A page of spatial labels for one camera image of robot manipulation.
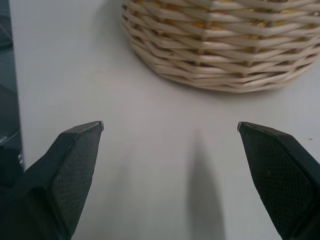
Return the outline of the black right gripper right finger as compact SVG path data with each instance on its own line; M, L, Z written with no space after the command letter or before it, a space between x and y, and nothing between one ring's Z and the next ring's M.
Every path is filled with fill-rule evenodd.
M283 240L320 238L320 164L290 134L238 123L250 174Z

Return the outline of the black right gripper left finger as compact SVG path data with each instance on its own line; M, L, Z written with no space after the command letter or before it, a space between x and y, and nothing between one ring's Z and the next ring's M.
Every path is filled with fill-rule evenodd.
M0 149L0 237L69 240L79 223L95 171L102 121L62 132L23 169L18 151Z

